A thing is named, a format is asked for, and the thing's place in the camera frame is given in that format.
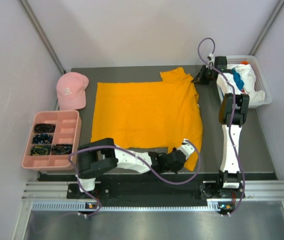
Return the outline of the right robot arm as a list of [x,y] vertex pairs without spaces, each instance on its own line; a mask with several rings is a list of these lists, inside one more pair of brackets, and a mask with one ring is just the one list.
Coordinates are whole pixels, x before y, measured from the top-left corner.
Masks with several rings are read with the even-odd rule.
[[210,81],[222,77],[226,83],[226,93],[219,110],[219,122],[223,130],[223,158],[219,170],[219,182],[215,185],[215,192],[221,198],[226,198],[233,193],[233,190],[240,190],[242,170],[239,164],[239,139],[242,127],[246,121],[249,96],[238,94],[236,85],[233,85],[226,74],[231,74],[232,70],[227,68],[225,56],[215,57],[210,53],[200,72],[193,80],[207,85]]

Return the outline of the orange t shirt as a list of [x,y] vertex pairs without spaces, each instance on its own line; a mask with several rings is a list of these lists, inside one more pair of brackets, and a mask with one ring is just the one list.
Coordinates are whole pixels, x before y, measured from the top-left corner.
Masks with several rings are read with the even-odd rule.
[[193,76],[182,67],[158,82],[97,84],[91,141],[112,138],[122,148],[202,147],[203,123]]

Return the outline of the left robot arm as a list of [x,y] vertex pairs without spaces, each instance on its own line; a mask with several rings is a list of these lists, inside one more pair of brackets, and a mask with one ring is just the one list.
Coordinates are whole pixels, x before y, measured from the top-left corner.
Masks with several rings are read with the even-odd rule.
[[149,171],[158,175],[166,172],[177,173],[194,152],[194,146],[187,139],[170,153],[123,149],[114,144],[112,138],[82,145],[74,153],[77,156],[77,179],[80,183],[77,191],[84,198],[92,197],[96,178],[116,168],[140,174]]

